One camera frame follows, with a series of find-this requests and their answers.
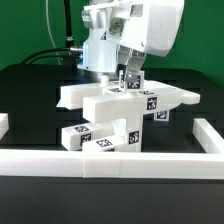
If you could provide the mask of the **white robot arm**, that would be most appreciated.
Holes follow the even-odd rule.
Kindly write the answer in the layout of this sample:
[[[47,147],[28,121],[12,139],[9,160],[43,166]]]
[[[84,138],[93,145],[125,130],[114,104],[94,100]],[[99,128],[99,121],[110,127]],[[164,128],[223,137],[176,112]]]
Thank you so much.
[[[89,36],[79,67],[114,76],[123,65],[125,79],[136,79],[148,54],[169,53],[183,10],[184,0],[90,0],[82,11]]]

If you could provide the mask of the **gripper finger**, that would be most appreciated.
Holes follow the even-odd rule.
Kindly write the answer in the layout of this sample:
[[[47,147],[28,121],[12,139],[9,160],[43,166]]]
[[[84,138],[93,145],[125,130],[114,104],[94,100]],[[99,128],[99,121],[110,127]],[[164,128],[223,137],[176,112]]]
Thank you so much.
[[[131,49],[119,46],[117,48],[117,71],[125,70],[130,58]]]
[[[135,76],[139,73],[144,61],[146,54],[137,50],[132,49],[130,58],[126,67],[125,80],[132,82]]]

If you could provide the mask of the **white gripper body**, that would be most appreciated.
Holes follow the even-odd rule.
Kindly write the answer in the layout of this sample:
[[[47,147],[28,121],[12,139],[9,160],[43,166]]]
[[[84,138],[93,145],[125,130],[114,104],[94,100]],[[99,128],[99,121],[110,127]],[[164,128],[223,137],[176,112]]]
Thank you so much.
[[[172,48],[184,0],[109,0],[84,7],[91,28],[106,28],[106,39],[145,54],[165,57]]]

